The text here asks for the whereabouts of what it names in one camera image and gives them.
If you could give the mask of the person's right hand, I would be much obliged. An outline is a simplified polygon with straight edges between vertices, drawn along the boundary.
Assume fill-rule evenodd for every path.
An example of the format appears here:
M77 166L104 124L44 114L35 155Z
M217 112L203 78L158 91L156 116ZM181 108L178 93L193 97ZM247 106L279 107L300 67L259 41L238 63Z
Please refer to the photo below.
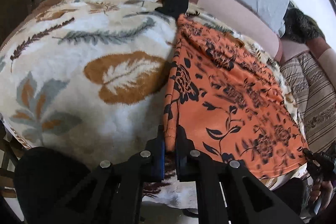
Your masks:
M321 198L321 208L326 208L333 193L333 185L331 181L322 181L321 179L315 180L310 192L310 202L315 202L319 197Z

